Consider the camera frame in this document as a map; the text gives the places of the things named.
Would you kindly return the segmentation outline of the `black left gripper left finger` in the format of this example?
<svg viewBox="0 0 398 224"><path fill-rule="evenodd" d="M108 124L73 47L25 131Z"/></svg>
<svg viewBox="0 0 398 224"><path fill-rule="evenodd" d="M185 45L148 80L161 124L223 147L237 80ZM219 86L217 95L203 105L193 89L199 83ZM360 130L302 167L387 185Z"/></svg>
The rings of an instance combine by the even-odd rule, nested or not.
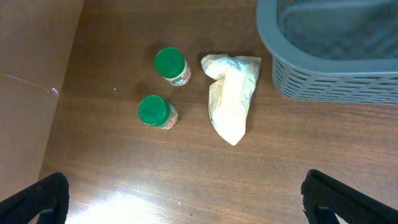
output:
<svg viewBox="0 0 398 224"><path fill-rule="evenodd" d="M1 224L64 224L69 205L69 183L60 172L32 184L1 202Z"/></svg>

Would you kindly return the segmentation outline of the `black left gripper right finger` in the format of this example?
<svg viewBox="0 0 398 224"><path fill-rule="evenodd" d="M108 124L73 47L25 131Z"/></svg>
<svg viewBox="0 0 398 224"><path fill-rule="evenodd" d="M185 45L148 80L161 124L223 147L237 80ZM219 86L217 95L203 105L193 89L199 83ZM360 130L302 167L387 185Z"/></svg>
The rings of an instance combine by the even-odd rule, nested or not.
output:
<svg viewBox="0 0 398 224"><path fill-rule="evenodd" d="M319 170L310 169L301 186L303 212L311 224L397 223L397 210L345 185Z"/></svg>

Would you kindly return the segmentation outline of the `grey plastic basket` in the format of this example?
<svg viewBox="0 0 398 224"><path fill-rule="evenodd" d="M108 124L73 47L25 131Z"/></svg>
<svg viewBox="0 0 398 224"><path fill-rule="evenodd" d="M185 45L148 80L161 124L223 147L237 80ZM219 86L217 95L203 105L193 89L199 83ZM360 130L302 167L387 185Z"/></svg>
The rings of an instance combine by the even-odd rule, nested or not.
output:
<svg viewBox="0 0 398 224"><path fill-rule="evenodd" d="M259 0L256 22L286 98L397 103L397 0Z"/></svg>

